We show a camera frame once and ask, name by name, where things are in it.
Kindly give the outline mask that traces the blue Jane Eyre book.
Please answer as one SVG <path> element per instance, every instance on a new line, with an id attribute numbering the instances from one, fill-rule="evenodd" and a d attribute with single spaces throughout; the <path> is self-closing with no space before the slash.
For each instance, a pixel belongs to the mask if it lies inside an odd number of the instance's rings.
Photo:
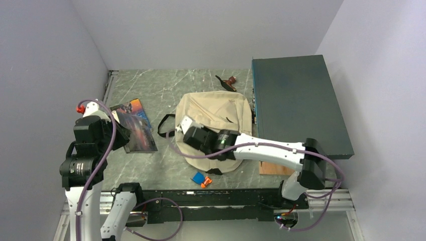
<path id="1" fill-rule="evenodd" d="M 149 119 L 148 119 L 148 117 L 145 113 L 144 108 L 143 108 L 143 105 L 138 98 L 127 101 L 125 103 L 115 105 L 115 106 L 111 107 L 110 109 L 111 109 L 111 111 L 122 112 L 122 113 L 127 113 L 127 114 L 138 116 L 138 117 L 143 119 L 144 123 L 150 129 L 152 128 L 150 121 L 149 121 Z"/>

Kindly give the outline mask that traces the dark glossy paperback book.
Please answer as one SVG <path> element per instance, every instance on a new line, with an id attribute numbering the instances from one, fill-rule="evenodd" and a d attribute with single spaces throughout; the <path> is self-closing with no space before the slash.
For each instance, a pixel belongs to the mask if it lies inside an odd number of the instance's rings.
<path id="1" fill-rule="evenodd" d="M 153 153 L 158 151 L 151 129 L 143 118 L 116 110 L 113 110 L 112 114 L 117 122 L 131 132 L 130 140 L 124 146 L 127 154 Z"/>

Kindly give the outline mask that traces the beige canvas backpack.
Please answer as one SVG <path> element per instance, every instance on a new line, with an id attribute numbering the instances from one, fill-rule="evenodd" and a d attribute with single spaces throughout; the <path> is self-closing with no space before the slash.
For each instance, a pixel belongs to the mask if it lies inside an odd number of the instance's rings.
<path id="1" fill-rule="evenodd" d="M 185 94 L 172 114 L 175 127 L 181 122 L 184 115 L 191 117 L 197 123 L 218 133 L 221 130 L 236 131 L 252 135 L 253 111 L 247 98 L 236 92 L 232 86 L 236 78 L 220 80 L 225 87 L 224 91 L 193 92 Z M 175 129 L 159 133 L 159 136 L 174 137 L 176 144 L 173 149 L 182 155 L 188 164 L 209 174 L 221 175 L 236 170 L 242 160 L 213 160 L 205 154 L 183 142 L 183 134 Z"/>

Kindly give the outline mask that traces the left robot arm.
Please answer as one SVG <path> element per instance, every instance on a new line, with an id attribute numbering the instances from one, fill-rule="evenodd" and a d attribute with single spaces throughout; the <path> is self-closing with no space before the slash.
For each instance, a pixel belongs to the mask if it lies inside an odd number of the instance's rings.
<path id="1" fill-rule="evenodd" d="M 107 162 L 101 160 L 110 144 L 112 127 L 110 121 L 96 115 L 75 122 L 75 141 L 60 166 L 70 211 L 71 240 L 121 240 L 130 212 L 141 209 L 145 202 L 139 183 L 122 183 L 116 188 L 106 220 L 100 220 L 103 172 L 107 167 Z"/>

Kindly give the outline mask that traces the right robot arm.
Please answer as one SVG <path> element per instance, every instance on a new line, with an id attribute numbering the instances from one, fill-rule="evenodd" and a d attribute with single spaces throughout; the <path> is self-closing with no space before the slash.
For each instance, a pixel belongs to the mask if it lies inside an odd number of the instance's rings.
<path id="1" fill-rule="evenodd" d="M 277 194 L 277 203 L 282 208 L 290 208 L 309 189 L 322 190 L 325 187 L 325 157 L 315 147 L 315 139 L 308 138 L 304 143 L 284 143 L 236 131 L 216 133 L 206 127 L 195 126 L 183 128 L 182 133 L 185 144 L 203 152 L 209 159 L 257 160 L 294 170 Z"/>

